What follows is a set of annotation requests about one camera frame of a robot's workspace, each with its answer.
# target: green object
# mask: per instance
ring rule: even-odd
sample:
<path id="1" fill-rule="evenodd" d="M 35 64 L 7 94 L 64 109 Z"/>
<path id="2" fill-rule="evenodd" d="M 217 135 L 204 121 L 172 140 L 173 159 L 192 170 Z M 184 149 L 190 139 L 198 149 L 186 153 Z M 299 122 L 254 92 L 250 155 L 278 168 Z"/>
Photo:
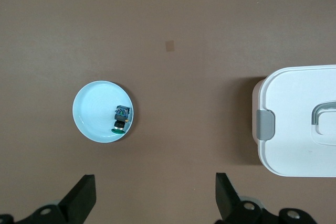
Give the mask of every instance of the green object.
<path id="1" fill-rule="evenodd" d="M 125 134 L 125 131 L 122 131 L 122 130 L 111 129 L 111 131 L 117 134 Z"/>

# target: light blue plate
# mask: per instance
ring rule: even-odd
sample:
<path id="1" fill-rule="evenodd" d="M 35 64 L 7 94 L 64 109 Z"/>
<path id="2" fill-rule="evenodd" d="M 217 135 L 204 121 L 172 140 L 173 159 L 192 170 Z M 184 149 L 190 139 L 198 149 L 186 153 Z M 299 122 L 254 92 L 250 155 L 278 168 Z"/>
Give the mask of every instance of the light blue plate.
<path id="1" fill-rule="evenodd" d="M 73 119 L 79 131 L 87 138 L 110 143 L 125 134 L 116 134 L 114 128 L 115 109 L 118 105 L 131 108 L 124 131 L 130 129 L 133 121 L 133 104 L 127 93 L 109 81 L 94 81 L 85 85 L 76 95 L 72 106 Z"/>

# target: small toy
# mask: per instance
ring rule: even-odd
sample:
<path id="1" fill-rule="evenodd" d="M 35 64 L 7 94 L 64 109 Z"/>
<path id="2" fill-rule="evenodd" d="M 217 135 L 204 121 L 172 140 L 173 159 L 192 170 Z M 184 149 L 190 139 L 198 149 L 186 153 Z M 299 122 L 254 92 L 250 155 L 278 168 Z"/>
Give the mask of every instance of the small toy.
<path id="1" fill-rule="evenodd" d="M 125 106 L 117 106 L 116 114 L 114 115 L 114 119 L 116 122 L 114 123 L 114 129 L 111 131 L 117 134 L 125 134 L 123 130 L 125 128 L 125 123 L 128 122 L 128 115 L 130 114 L 130 108 Z"/>

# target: gray handle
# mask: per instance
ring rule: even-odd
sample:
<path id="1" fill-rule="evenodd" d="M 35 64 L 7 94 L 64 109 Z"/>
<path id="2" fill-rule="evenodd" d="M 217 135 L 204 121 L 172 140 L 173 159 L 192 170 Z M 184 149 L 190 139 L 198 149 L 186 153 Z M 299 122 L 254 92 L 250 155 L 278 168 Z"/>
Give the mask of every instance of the gray handle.
<path id="1" fill-rule="evenodd" d="M 311 124 L 318 125 L 319 124 L 319 119 L 318 119 L 319 111 L 328 110 L 328 109 L 336 109 L 336 102 L 326 102 L 326 103 L 317 105 L 313 109 L 313 112 L 311 113 Z"/>

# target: container lid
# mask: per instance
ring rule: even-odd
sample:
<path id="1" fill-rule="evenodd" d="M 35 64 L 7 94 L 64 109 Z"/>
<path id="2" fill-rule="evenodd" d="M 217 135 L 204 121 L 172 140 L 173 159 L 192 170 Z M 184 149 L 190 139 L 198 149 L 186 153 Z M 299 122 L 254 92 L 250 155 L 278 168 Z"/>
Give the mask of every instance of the container lid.
<path id="1" fill-rule="evenodd" d="M 259 157 L 282 176 L 336 177 L 336 65 L 280 69 L 258 96 Z"/>

